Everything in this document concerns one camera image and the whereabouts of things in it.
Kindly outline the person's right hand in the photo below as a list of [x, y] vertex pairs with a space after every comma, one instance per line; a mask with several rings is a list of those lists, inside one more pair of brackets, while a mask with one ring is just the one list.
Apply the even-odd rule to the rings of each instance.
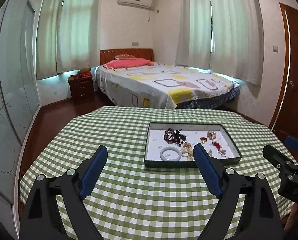
[[298, 204], [294, 203], [291, 212], [286, 220], [284, 226], [284, 232], [286, 235], [296, 236], [298, 235]]

